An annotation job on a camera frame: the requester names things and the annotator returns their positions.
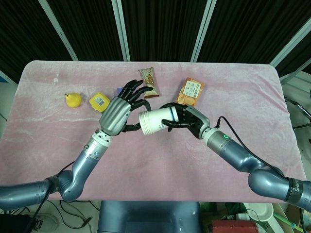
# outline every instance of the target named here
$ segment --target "red box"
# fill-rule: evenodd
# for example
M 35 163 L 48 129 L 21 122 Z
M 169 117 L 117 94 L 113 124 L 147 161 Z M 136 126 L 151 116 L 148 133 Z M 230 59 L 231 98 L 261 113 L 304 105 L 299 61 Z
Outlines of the red box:
M 257 225 L 245 220 L 214 220 L 213 233 L 258 233 Z

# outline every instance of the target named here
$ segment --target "robotic arm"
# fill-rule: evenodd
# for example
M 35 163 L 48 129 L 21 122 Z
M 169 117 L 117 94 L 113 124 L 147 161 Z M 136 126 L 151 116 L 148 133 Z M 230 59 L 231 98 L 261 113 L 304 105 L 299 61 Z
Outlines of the robotic arm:
M 211 128 L 209 119 L 189 105 L 168 103 L 161 108 L 175 106 L 179 122 L 162 120 L 172 128 L 188 128 L 198 139 L 226 160 L 236 170 L 249 173 L 248 185 L 260 196 L 276 198 L 311 212 L 311 182 L 285 177 L 273 167 L 241 146 L 217 127 Z
M 101 129 L 97 129 L 84 145 L 71 170 L 62 170 L 57 175 L 39 182 L 0 186 L 0 208 L 12 210 L 39 204 L 54 192 L 59 192 L 65 201 L 77 199 L 88 176 L 109 148 L 111 137 L 120 132 L 140 129 L 139 123 L 126 124 L 131 112 L 143 105 L 148 111 L 151 110 L 146 100 L 137 100 L 142 93 L 152 90 L 151 87 L 142 87 L 135 91 L 142 83 L 143 80 L 132 80 L 124 86 L 118 97 L 114 97 L 100 118 Z

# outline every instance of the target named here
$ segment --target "pink towel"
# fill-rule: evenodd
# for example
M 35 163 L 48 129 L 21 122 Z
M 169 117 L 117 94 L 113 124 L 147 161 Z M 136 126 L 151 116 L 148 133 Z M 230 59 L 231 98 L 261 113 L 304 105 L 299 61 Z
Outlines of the pink towel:
M 101 114 L 89 98 L 97 92 L 113 98 L 118 87 L 140 79 L 138 69 L 149 67 L 160 94 L 148 100 L 153 109 L 175 101 L 187 77 L 202 81 L 206 86 L 196 108 L 212 126 L 225 116 L 255 154 L 286 176 L 305 179 L 281 85 L 269 65 L 34 61 L 24 69 L 1 141 L 0 184 L 40 181 L 75 160 L 99 127 Z M 83 95 L 79 108 L 66 106 L 67 92 Z M 128 123 L 137 123 L 141 111 Z M 220 129 L 233 136 L 224 122 Z M 80 199 L 276 201 L 254 194 L 247 177 L 187 129 L 121 133 L 112 138 Z

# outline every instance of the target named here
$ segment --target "snack wrapper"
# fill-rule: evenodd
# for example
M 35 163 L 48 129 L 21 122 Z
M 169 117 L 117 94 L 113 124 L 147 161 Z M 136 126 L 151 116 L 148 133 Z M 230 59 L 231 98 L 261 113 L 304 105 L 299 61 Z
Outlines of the snack wrapper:
M 177 103 L 182 105 L 188 104 L 194 107 L 199 100 L 204 86 L 205 84 L 202 82 L 187 78 L 178 94 Z
M 141 79 L 144 80 L 146 86 L 150 86 L 153 88 L 152 91 L 145 92 L 144 98 L 147 99 L 159 96 L 155 88 L 155 73 L 153 67 L 147 69 L 139 69 L 138 71 L 140 72 Z

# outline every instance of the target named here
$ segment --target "yellow pear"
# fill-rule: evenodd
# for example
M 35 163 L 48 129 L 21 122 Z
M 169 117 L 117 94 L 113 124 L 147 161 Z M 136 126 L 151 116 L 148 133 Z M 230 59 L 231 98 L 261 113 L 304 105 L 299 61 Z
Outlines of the yellow pear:
M 70 108 L 79 107 L 82 102 L 82 97 L 79 93 L 69 93 L 65 94 L 66 104 Z

